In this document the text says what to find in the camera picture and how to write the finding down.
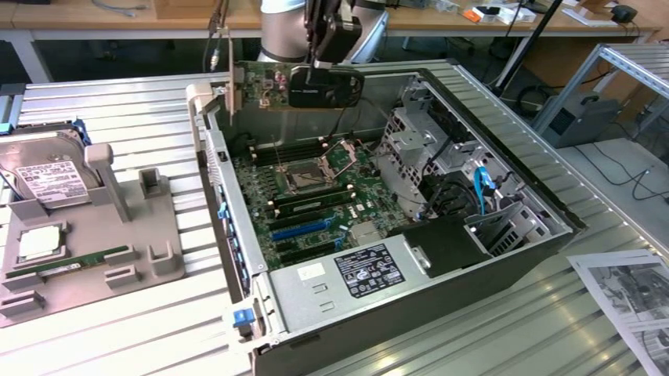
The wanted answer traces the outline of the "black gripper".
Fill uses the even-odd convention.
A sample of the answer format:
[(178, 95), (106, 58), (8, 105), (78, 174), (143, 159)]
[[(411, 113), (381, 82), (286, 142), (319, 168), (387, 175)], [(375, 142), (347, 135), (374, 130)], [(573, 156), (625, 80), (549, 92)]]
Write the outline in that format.
[(361, 37), (354, 5), (355, 1), (306, 2), (307, 84), (327, 82), (329, 69), (345, 60)]

